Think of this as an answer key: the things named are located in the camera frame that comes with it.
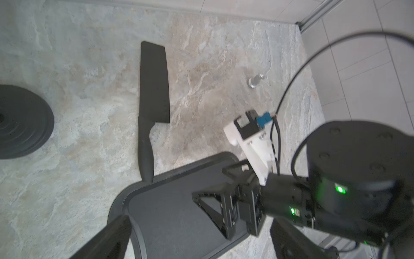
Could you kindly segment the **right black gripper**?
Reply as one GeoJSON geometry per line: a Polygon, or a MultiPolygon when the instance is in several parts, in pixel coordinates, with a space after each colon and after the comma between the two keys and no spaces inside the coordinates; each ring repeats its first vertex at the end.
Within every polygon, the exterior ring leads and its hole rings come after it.
{"type": "Polygon", "coordinates": [[[194,192],[192,199],[227,240],[235,236],[238,220],[244,221],[247,232],[254,236],[259,235],[267,216],[285,217],[298,226],[314,228],[310,191],[293,176],[271,173],[262,186],[246,160],[222,171],[232,183],[194,192]]]}

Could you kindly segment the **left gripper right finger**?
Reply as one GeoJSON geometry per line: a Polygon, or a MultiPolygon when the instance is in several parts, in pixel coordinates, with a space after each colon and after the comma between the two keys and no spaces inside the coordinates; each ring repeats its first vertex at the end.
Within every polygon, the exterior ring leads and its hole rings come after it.
{"type": "Polygon", "coordinates": [[[270,229],[277,259],[339,259],[336,248],[315,245],[286,219],[273,219],[270,229]]]}

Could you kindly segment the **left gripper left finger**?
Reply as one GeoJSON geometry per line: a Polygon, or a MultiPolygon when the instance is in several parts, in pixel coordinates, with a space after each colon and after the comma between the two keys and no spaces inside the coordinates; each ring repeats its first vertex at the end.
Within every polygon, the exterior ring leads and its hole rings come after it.
{"type": "Polygon", "coordinates": [[[131,233],[132,224],[129,216],[120,215],[70,259],[123,259],[131,233]]]}

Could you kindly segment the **black cutting board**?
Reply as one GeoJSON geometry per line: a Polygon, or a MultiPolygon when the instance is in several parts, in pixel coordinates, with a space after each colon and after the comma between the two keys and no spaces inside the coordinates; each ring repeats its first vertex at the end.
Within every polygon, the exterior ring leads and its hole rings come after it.
{"type": "Polygon", "coordinates": [[[151,184],[136,182],[115,198],[108,221],[130,217],[137,259],[216,259],[248,238],[246,224],[238,221],[234,238],[225,239],[191,194],[230,182],[222,168],[238,161],[222,152],[157,175],[151,184]]]}

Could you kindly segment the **black knife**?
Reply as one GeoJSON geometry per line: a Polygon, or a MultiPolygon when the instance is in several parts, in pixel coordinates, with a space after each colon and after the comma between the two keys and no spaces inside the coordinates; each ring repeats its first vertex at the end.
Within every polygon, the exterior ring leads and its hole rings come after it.
{"type": "Polygon", "coordinates": [[[167,56],[164,46],[143,41],[140,58],[138,164],[143,182],[154,178],[154,153],[150,140],[157,123],[170,123],[167,56]]]}

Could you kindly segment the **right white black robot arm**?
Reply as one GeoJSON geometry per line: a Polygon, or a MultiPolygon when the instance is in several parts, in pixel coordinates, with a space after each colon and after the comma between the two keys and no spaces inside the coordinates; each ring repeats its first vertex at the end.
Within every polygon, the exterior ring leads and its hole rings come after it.
{"type": "Polygon", "coordinates": [[[308,175],[270,173],[264,186],[241,163],[223,169],[232,179],[192,194],[194,203],[228,240],[238,220],[258,236],[264,219],[279,259],[333,259],[300,230],[307,227],[377,247],[380,259],[414,255],[414,138],[384,124],[332,121],[300,145],[308,175]]]}

